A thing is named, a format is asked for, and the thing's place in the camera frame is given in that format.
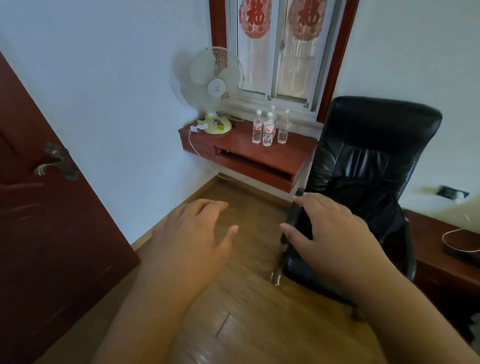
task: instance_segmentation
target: fan motor hub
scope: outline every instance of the fan motor hub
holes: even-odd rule
[[[207,86],[211,97],[221,97],[227,91],[227,84],[221,78],[214,78]]]

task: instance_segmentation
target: door lever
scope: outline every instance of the door lever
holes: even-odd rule
[[[56,144],[47,143],[45,151],[52,158],[58,159],[58,161],[40,164],[35,168],[34,174],[36,176],[45,176],[47,174],[47,168],[56,167],[67,180],[75,181],[78,178],[80,171],[77,169],[67,149]]]

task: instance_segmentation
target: left hand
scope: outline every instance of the left hand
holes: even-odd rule
[[[231,226],[219,242],[214,228],[228,204],[196,200],[181,205],[158,225],[142,253],[137,283],[154,295],[188,309],[225,265],[239,227]]]

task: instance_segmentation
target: hand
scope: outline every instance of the hand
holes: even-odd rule
[[[322,277],[351,295],[375,275],[391,268],[396,270],[365,221],[347,207],[314,193],[296,196],[294,201],[310,218],[313,241],[288,224],[281,224],[280,229]]]
[[[157,226],[142,250],[137,283],[155,299],[188,309],[230,256],[239,228],[231,226],[219,242],[214,227],[228,204],[197,200],[181,205]]]

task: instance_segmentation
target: window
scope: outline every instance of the window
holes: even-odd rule
[[[245,74],[232,107],[274,104],[308,121],[326,114],[359,0],[209,1],[212,42]]]

